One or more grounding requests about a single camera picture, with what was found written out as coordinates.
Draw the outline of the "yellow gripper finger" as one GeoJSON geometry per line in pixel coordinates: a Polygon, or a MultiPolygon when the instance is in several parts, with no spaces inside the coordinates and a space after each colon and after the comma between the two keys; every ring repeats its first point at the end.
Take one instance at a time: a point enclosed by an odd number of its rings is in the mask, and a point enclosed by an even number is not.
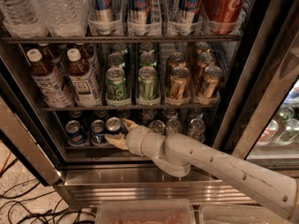
{"type": "Polygon", "coordinates": [[[132,121],[130,119],[122,119],[122,122],[128,132],[130,132],[132,129],[138,127],[138,124],[136,124],[134,121],[132,121]]]}
{"type": "Polygon", "coordinates": [[[127,150],[128,146],[126,145],[125,135],[123,133],[120,134],[105,134],[106,140],[113,146],[127,150]]]}

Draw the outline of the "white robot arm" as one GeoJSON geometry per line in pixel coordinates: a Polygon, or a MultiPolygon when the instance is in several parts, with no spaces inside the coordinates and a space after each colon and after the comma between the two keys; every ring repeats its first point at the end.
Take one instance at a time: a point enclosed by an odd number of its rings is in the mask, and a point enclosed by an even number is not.
{"type": "Polygon", "coordinates": [[[168,136],[125,119],[127,134],[107,134],[113,146],[150,158],[174,177],[192,166],[222,180],[292,224],[299,224],[299,181],[209,147],[181,133],[168,136]]]}

